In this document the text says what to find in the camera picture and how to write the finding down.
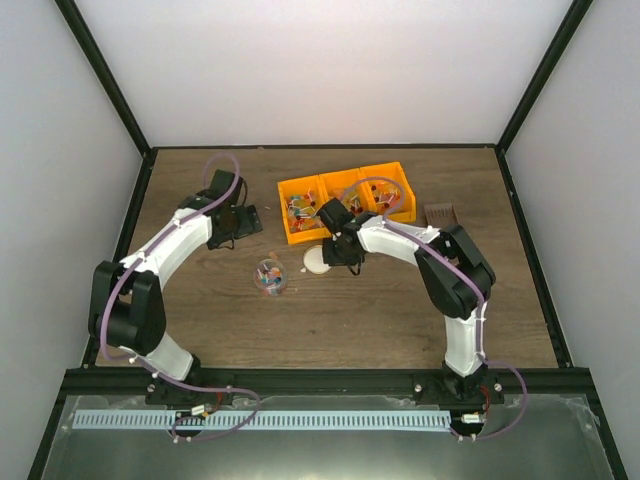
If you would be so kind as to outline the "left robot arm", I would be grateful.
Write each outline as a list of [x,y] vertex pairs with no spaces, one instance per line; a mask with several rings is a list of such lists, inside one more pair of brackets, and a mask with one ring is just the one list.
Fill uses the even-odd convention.
[[181,403],[196,402],[204,379],[199,359],[168,333],[163,290],[198,248],[233,249],[262,231],[257,209],[246,203],[246,181],[217,170],[209,185],[179,203],[168,223],[142,247],[117,262],[100,263],[93,274],[88,331],[104,355],[110,347],[170,378]]

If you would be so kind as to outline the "gold jar lid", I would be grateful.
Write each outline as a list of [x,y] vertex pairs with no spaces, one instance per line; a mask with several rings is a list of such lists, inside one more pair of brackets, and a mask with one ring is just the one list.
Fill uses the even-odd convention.
[[304,252],[303,266],[308,272],[316,275],[325,274],[331,269],[331,266],[324,260],[321,245],[312,246]]

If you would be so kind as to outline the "clear plastic jar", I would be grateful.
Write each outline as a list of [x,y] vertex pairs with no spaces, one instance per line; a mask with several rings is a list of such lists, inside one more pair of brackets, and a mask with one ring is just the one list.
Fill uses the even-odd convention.
[[267,296],[281,295],[287,286],[288,276],[284,266],[273,258],[261,260],[253,272],[257,289]]

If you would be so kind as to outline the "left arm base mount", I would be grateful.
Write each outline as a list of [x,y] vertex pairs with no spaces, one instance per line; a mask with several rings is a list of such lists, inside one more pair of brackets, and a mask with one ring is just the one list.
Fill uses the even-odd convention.
[[[183,383],[200,388],[226,388],[235,384],[236,375],[231,371],[204,369],[190,374]],[[215,403],[216,393],[205,393],[178,387],[161,378],[149,376],[146,381],[146,402],[148,405],[176,407],[194,406],[202,403]]]

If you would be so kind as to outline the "brown plastic scoop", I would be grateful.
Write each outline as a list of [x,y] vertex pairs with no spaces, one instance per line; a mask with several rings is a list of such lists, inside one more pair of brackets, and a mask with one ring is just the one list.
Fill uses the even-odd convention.
[[444,228],[459,223],[452,203],[431,203],[424,205],[425,219],[434,228]]

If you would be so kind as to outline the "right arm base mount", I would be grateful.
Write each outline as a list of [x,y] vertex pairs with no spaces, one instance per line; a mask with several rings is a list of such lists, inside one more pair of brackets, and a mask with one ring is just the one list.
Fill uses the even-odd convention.
[[442,364],[439,369],[419,371],[412,375],[413,397],[421,404],[437,404],[441,408],[480,407],[503,404],[504,395],[494,389],[498,377],[485,365],[467,377],[461,377]]

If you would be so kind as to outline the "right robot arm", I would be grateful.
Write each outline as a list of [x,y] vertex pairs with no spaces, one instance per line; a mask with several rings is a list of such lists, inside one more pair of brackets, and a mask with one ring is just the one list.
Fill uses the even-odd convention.
[[317,214],[330,236],[323,240],[327,265],[346,266],[359,275],[367,254],[380,254],[415,266],[429,299],[444,316],[446,351],[443,383],[447,396],[465,403],[486,375],[484,323],[496,275],[466,230],[417,227],[365,211],[354,214],[339,200]]

